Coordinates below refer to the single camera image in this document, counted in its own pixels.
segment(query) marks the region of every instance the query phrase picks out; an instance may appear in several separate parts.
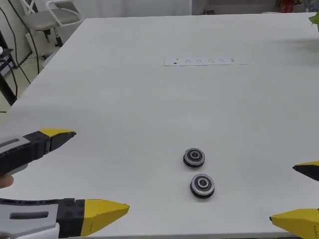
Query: red object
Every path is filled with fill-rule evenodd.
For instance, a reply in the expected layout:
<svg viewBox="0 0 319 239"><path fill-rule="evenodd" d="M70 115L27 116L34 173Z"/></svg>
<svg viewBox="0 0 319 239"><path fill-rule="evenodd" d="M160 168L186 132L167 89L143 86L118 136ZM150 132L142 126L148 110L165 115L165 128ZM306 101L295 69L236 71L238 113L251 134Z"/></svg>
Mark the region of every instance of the red object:
<svg viewBox="0 0 319 239"><path fill-rule="evenodd" d="M279 1L280 12L282 13L292 12L294 5L295 5L294 0L280 0Z"/></svg>

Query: ball bearing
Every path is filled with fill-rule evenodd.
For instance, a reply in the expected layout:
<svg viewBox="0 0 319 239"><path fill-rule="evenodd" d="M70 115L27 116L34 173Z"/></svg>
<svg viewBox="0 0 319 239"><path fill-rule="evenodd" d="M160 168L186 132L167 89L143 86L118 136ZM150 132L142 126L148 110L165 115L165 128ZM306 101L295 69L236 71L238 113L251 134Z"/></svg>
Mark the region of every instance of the ball bearing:
<svg viewBox="0 0 319 239"><path fill-rule="evenodd" d="M205 162L205 154L198 148L190 148L184 154L184 163L191 168L199 168Z"/></svg>
<svg viewBox="0 0 319 239"><path fill-rule="evenodd" d="M214 194L215 184L211 177L206 174L197 174L190 183L190 190L198 198L209 198Z"/></svg>

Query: chair leg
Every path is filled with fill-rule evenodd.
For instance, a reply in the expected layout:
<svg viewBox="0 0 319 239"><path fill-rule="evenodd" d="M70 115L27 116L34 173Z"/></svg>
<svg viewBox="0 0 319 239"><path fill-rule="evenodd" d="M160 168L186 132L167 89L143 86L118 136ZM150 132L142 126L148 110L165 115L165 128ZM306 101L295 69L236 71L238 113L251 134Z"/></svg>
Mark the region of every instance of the chair leg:
<svg viewBox="0 0 319 239"><path fill-rule="evenodd" d="M63 42L62 42L62 39L61 39L61 37L59 36L59 33L58 33L58 31L56 30L56 28L54 28L53 29L54 30L54 34L55 34L55 39L56 39L56 43L57 43L57 45L56 46L58 46L58 47L62 47L63 46Z"/></svg>

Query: green plant leaf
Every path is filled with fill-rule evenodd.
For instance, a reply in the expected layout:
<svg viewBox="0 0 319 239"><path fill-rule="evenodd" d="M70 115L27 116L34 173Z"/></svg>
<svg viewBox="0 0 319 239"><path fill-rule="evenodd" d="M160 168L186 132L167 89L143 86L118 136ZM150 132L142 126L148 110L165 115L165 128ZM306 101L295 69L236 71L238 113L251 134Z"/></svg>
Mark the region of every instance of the green plant leaf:
<svg viewBox="0 0 319 239"><path fill-rule="evenodd" d="M319 11L314 16L309 17L309 21L312 24L319 24Z"/></svg>

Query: robotic arm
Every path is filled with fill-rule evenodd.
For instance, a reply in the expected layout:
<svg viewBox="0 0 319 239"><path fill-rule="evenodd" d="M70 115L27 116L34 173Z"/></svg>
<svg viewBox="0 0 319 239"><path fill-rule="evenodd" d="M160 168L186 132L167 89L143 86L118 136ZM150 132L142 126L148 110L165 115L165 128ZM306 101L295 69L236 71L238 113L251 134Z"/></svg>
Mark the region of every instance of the robotic arm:
<svg viewBox="0 0 319 239"><path fill-rule="evenodd" d="M293 169L319 181L319 161L297 164ZM269 218L274 225L298 237L318 239L319 209L296 209Z"/></svg>
<svg viewBox="0 0 319 239"><path fill-rule="evenodd" d="M46 128L0 141L0 176L25 169L75 136ZM106 200L21 201L0 199L0 236L11 239L86 237L124 216L129 205Z"/></svg>

